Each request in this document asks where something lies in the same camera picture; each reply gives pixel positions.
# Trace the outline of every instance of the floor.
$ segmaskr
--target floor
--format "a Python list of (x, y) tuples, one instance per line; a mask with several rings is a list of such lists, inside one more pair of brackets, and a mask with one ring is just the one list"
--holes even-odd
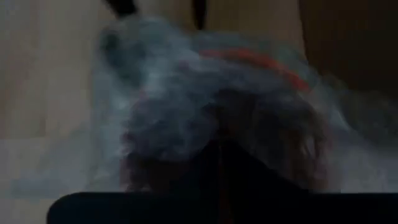
[[(140, 0), (139, 3), (144, 14), (166, 15), (180, 26), (193, 29), (188, 1)], [(212, 1), (208, 28), (270, 35), (304, 53), (297, 9), (296, 0)], [(43, 156), (63, 159), (66, 155), (62, 152), (79, 151), (87, 143), (91, 54), (98, 32), (113, 20), (100, 0), (0, 2), (0, 25), (5, 30), (0, 33), (3, 223), (45, 222), (49, 205), (58, 198), (57, 188), (38, 187), (29, 195), (22, 195), (11, 190), (11, 183), (30, 176), (38, 167), (46, 167)], [(77, 173), (79, 168), (71, 167)], [(67, 190), (79, 191), (79, 187), (77, 181), (75, 188)]]

